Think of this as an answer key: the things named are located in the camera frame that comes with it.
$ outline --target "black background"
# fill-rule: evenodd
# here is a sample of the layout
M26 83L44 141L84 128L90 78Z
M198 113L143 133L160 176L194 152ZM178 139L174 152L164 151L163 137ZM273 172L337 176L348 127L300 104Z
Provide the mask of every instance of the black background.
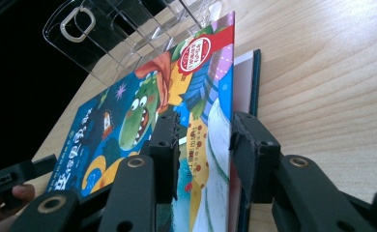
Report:
M0 14L0 168L35 156L87 72L42 30L63 0L18 0Z

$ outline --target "cartoon crocodile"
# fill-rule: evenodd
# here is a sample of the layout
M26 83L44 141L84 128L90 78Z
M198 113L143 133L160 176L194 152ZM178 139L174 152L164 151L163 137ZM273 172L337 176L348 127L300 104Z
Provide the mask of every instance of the cartoon crocodile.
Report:
M157 74L144 80L136 92L119 135L119 145L125 151L132 149L155 122L156 110L160 104Z

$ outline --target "wooden table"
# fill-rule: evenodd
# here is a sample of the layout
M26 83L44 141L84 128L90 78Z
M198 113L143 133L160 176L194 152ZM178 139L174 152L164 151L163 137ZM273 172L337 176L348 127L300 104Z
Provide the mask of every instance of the wooden table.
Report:
M262 51L258 118L283 154L316 161L340 190L371 202L377 191L377 1L227 0L221 14L232 10L236 56ZM77 108L105 88L87 77L34 160L60 154ZM37 194L48 178L31 182ZM252 206L249 231L276 231L270 207Z

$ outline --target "hardcover book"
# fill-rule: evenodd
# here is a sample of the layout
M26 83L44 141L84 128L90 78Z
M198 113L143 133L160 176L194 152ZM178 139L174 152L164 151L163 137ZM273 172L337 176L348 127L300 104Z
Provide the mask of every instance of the hardcover book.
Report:
M82 104L46 191L71 189L82 198L111 184L122 159L138 154L157 118L172 110L181 115L177 200L158 207L158 230L227 231L234 16Z

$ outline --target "white plastic hook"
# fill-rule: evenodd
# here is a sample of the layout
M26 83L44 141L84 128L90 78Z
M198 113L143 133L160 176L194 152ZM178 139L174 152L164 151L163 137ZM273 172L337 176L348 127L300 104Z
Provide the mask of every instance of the white plastic hook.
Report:
M74 18L76 16L76 14L78 12L84 12L86 13L88 16L90 16L90 25L86 28L86 30L82 33L81 36L79 37L73 37L71 36L67 31L66 31L66 24L71 21L72 18ZM86 36L89 34L90 31L92 31L92 29L95 27L95 24L96 24L96 20L95 20L95 16L92 14L91 11L89 11L89 9L87 8L84 8L84 7L76 7L74 8L71 13L64 19L62 20L61 24L60 24L60 29L61 29L61 32L63 34L63 36L68 39L69 41L71 42L74 42L74 43L80 43L82 41L84 41L84 39L86 38Z

